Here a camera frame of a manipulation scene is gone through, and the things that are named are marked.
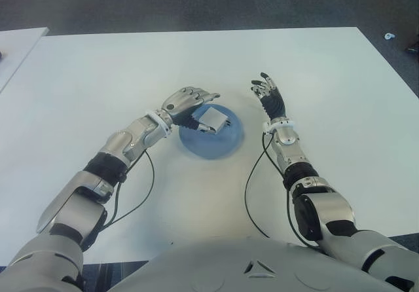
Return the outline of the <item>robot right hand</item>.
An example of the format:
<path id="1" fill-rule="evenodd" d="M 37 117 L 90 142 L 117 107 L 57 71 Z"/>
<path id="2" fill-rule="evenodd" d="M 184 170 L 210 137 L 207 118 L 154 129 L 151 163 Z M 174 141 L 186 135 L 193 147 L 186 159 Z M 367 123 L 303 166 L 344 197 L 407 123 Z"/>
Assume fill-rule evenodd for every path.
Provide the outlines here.
<path id="1" fill-rule="evenodd" d="M 263 81 L 252 80 L 251 91 L 258 97 L 270 120 L 285 118 L 286 109 L 282 95 L 272 78 L 261 72 Z"/>

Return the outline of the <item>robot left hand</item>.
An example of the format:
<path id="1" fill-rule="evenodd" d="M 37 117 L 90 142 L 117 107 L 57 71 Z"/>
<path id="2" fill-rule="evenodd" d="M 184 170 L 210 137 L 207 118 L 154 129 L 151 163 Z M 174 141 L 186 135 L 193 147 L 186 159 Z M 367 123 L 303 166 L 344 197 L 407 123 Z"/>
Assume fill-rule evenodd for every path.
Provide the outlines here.
<path id="1" fill-rule="evenodd" d="M 209 93 L 201 88 L 187 86 L 167 98 L 162 104 L 162 110 L 169 114 L 176 126 L 214 134 L 214 128 L 194 119 L 192 114 L 203 104 L 219 97 L 218 93 Z"/>

